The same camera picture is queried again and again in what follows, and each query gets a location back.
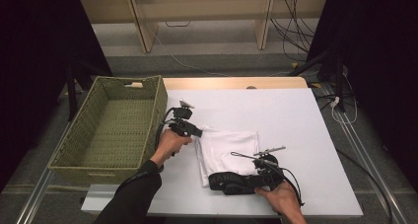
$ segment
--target white towel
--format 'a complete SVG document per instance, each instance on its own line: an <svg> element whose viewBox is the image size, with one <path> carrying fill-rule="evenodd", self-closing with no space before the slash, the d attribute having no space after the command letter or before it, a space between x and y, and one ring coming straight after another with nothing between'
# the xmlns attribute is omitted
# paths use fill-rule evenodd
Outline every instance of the white towel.
<svg viewBox="0 0 418 224"><path fill-rule="evenodd" d="M247 156L257 153L257 132L226 131L210 127L201 127L200 129L203 130L202 137L197 137L195 144L203 187L209 186L208 177L213 173L257 174L252 160L231 155L231 152L238 152Z"/></svg>

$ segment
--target gray floor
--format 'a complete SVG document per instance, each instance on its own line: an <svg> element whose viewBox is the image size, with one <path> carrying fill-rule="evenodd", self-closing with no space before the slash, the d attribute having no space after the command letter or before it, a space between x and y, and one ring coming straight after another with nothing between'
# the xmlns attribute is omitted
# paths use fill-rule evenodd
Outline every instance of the gray floor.
<svg viewBox="0 0 418 224"><path fill-rule="evenodd" d="M314 29L317 21L309 21ZM185 25L187 23L169 23ZM187 27L169 28L161 23L158 40L153 51L144 54L139 45L133 25L97 25L94 26L103 47L107 61L115 76L143 77L162 74L164 77L212 77L229 76L270 76L282 75L292 70L295 60L303 59L305 54L282 40L270 27L267 45L258 50L249 21L191 22ZM303 74L307 81L315 81L316 69ZM49 124L38 140L38 146L30 150L21 165L0 195L0 223L16 223L19 213L29 198L32 189L59 138L68 124L68 101L64 94ZM323 88L313 90L318 96L326 94ZM318 100L322 108L326 100ZM361 141L382 172L384 181L395 196L408 223L418 223L418 195L402 176L396 164L381 147L371 122L362 111L356 108L352 99L347 100L347 115L356 120L352 122ZM331 113L330 107L322 111L324 121L335 147L351 157L355 153L351 148L341 125ZM387 223L383 205L378 199L371 182L366 175L353 166L347 159L340 157L353 190L364 210L364 216L355 219L308 218L309 223ZM88 186L72 185L55 176L37 210L33 223L92 223L95 216L80 210L82 198ZM167 224L176 223L262 223L253 219L213 219L213 218L168 218Z"/></svg>

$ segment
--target wire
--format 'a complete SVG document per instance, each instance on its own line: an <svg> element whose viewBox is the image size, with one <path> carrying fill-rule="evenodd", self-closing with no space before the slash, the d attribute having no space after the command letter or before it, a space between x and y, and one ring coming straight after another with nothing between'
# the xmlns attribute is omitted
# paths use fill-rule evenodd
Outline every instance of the wire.
<svg viewBox="0 0 418 224"><path fill-rule="evenodd" d="M344 77L345 77L345 79L346 79L346 81L347 81L347 83L348 83L348 86L350 86L350 90L351 90L351 91L353 91L353 88L351 87L350 81L348 81L347 76L346 76L346 75L344 75ZM337 119L337 118L335 117L334 107L332 107L332 110L331 110L332 118L333 118L335 121L337 121L337 122L339 122L339 123L342 123L342 124L347 124L347 123L353 123L353 122L355 122L355 121L357 120L358 109L357 109L357 101L356 101L356 97L354 97L354 95L353 95L353 100L354 100L354 109L355 109L355 114L354 114L354 118L353 118L353 120L345 122L345 121L341 121L341 120Z"/></svg>
<svg viewBox="0 0 418 224"><path fill-rule="evenodd" d="M299 35L302 35L303 37L304 37L304 39L305 39L305 41L306 42L308 42L308 40L307 40L307 38L306 38L306 36L305 36L305 34L304 34L304 32L302 31L302 29L301 29L301 27L299 26L299 24L298 24L298 20L297 20L297 18L296 18L296 4L297 4L297 2L298 2L298 0L292 0L292 3L294 3L294 5L293 5L293 9L294 9L294 12L292 12L292 9L291 9L291 7L290 7L290 5L289 5L289 3L288 3L288 1L287 0L284 0L285 1L285 3L286 3L286 6L288 7L288 10L289 10L289 13L290 13L290 15L291 15L291 21L293 20L294 22L295 22L295 25L296 25L296 28L297 28L297 32L299 33ZM305 49L306 50L308 50L307 48L306 48L306 46L304 45L304 42L302 41L302 39L301 39L301 43L302 43L302 45L305 47Z"/></svg>
<svg viewBox="0 0 418 224"><path fill-rule="evenodd" d="M286 30L286 28L285 27L283 27L282 25L280 25L279 24L279 22L277 22L277 20L276 19L274 19L274 22L275 22L275 24L276 24L276 26L277 27L280 27L281 29L283 29L283 30ZM289 33L292 33L292 34L298 34L298 32L295 32L295 31L292 31L292 30L288 30L288 32ZM314 37L314 35L309 35L309 34L306 34L306 36L307 37Z"/></svg>
<svg viewBox="0 0 418 224"><path fill-rule="evenodd" d="M327 104L325 104L325 106L323 106L322 108L320 108L320 111L322 112L322 110L323 109L325 109L329 104L331 104L332 103L332 101L328 101L328 103Z"/></svg>
<svg viewBox="0 0 418 224"><path fill-rule="evenodd" d="M303 60L303 59L297 59L297 58L294 58L294 57L292 57L292 56L290 56L287 52L286 52L286 47L285 47L285 41L288 41L290 44L292 44L292 45L294 45L295 47L297 47L297 48L299 48L299 49L301 49L302 51L304 51L304 52L306 52L306 53L308 53L308 51L306 50L306 49L304 49L304 48L302 48L301 46L299 46L298 44L296 44L292 39L290 39L289 37L287 37L287 32L285 32L285 33L283 33L275 24L274 24L274 22L273 22L273 20L270 20L272 23L273 23L273 26L274 26L274 28L276 29L276 31L277 31L277 33L283 38L283 40L282 40L282 47L283 47L283 52L284 52L284 54L288 57L288 58L290 58L290 59L293 59L293 60L296 60L296 61L305 61L305 60Z"/></svg>
<svg viewBox="0 0 418 224"><path fill-rule="evenodd" d="M160 136L161 136L161 133L163 132L164 125L166 125L166 123L167 123L166 118L167 118L167 116L169 115L169 113L170 113L171 111L173 111L173 110L174 110L174 108L170 108L170 109L166 112L166 114L164 114L164 116L163 116L163 120L162 120L162 122L159 124L159 126L158 126L158 128L157 128L156 141L155 141L155 143L154 143L154 147L155 147L155 150L156 150L156 151L157 151L157 148L158 148L158 144L160 143Z"/></svg>
<svg viewBox="0 0 418 224"><path fill-rule="evenodd" d="M365 172L366 175L368 175L368 177L371 179L371 181L378 188L379 192L382 194L382 197L384 199L384 202L385 202L386 208L387 208L389 223L390 224L393 223L393 214L392 214L392 211L391 211L391 207L390 207L389 201L388 201L387 196L384 193L383 189L379 186L378 182L376 181L376 179L372 176L372 174L368 170L366 170L362 165L360 165L358 162L356 162L353 158L351 158L350 156L348 156L346 153L344 153L343 151L339 150L338 148L335 148L335 150L339 154L341 154L342 156L344 156L346 159L348 159L351 163L353 163L356 167L360 168L363 172Z"/></svg>
<svg viewBox="0 0 418 224"><path fill-rule="evenodd" d="M307 29L308 29L311 33L313 33L313 34L314 34L314 31L312 31L312 30L311 30L311 28L310 28L310 27L308 27L308 25L305 23L304 19L301 19L301 21L302 21L302 23L305 25L305 27L307 27Z"/></svg>
<svg viewBox="0 0 418 224"><path fill-rule="evenodd" d="M305 48L301 47L300 45L298 45L296 42L294 42L291 38L289 38L289 37L287 36L287 32L297 34L297 32L294 32L294 31L289 30L290 25L288 25L288 27L287 27L287 28L285 28L285 27L281 26L281 25L277 22L277 20L270 20L270 22L271 22L271 23L273 23L274 28L276 29L277 33L278 33L278 34L279 34L279 35L283 38L283 40L288 41L290 44L294 45L294 46L295 46L295 47L297 47L298 49L302 50L303 52L308 53L308 50L307 50L307 49L305 49Z"/></svg>
<svg viewBox="0 0 418 224"><path fill-rule="evenodd" d="M277 174L282 175L282 173L278 170L278 168L276 168L276 167L274 167L274 166L272 166L272 165L270 165L268 163L264 163L264 164L267 165L271 170L275 171ZM284 171L287 171L287 172L289 172L292 175L293 179L296 182L296 186L297 187L295 187L295 185L293 185L293 183L287 177L283 176L283 178L284 178L284 180L287 183L289 183L289 185L295 191L296 198L298 199L299 205L300 206L303 206L304 203L302 202L301 189L299 187L298 181L296 180L295 176L289 170L287 170L287 169L284 169L284 168L279 168L279 169L284 170Z"/></svg>
<svg viewBox="0 0 418 224"><path fill-rule="evenodd" d="M353 97L354 95L352 95L352 94L345 94L344 95L344 97L343 97L343 99L346 99L346 98L351 98L351 97ZM335 99L335 94L329 94L329 95L324 95L324 96L317 96L317 97L315 97L315 99L318 101L319 99L325 99L325 100L327 100L327 101L330 101L330 100L334 100ZM344 104L347 104L347 105L350 105L350 106L353 106L353 107L355 107L353 104L349 104L349 103L347 103L347 102L344 102Z"/></svg>

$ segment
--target woven basket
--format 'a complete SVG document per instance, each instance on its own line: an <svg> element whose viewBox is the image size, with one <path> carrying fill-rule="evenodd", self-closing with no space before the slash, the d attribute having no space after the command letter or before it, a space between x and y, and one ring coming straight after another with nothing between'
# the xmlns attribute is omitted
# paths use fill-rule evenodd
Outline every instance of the woven basket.
<svg viewBox="0 0 418 224"><path fill-rule="evenodd" d="M72 183L122 183L154 154L167 99L161 76L97 77L49 169Z"/></svg>

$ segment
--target white tabletop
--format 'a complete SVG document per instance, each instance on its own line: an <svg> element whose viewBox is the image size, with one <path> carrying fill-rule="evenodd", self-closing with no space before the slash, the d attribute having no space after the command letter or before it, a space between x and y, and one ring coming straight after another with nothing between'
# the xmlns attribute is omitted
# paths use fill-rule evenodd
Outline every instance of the white tabletop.
<svg viewBox="0 0 418 224"><path fill-rule="evenodd" d="M168 108L179 107L179 100L195 106L189 121L196 126L258 131L260 150L286 146L272 155L280 167L298 179L304 215L363 215L310 89L168 90L168 94ZM161 176L163 186L151 203L149 215L277 216L256 194L223 195L201 187L192 144L183 146L165 163ZM92 185L82 210L99 213L117 187Z"/></svg>

